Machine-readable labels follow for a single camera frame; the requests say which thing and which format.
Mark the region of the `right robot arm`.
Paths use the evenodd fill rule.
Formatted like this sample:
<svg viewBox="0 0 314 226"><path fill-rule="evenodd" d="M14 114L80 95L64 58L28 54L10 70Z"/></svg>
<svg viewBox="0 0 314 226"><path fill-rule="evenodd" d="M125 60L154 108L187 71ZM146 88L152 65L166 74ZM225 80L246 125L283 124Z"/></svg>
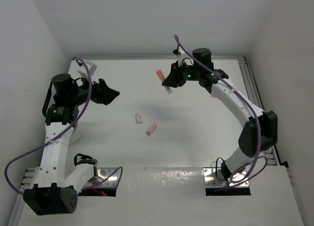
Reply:
<svg viewBox="0 0 314 226"><path fill-rule="evenodd" d="M177 88L187 81L197 81L231 111L242 127L238 148L222 162L218 173L223 180L229 180L233 173L242 170L247 164L253 165L260 152L277 143L278 117L275 112L266 112L249 101L235 88L222 69L215 69L209 49L195 49L192 55L188 55L181 47L177 47L173 54L178 60L172 63L170 73L162 85Z"/></svg>

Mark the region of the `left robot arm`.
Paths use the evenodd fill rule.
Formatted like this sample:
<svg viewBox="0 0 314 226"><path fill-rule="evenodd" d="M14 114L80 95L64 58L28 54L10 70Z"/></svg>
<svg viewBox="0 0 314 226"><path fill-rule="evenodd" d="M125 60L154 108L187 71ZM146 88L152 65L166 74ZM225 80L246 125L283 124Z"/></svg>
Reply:
<svg viewBox="0 0 314 226"><path fill-rule="evenodd" d="M87 182L100 177L100 169L95 158L78 154L75 169L65 176L66 156L79 106L93 101L109 105L120 93L109 88L103 79L89 82L82 79L79 86L69 74L59 74L52 78L51 86L56 93L47 92L43 107L47 146L44 147L41 164L33 185L23 193L25 203L36 215L71 214L78 203L81 190Z"/></svg>

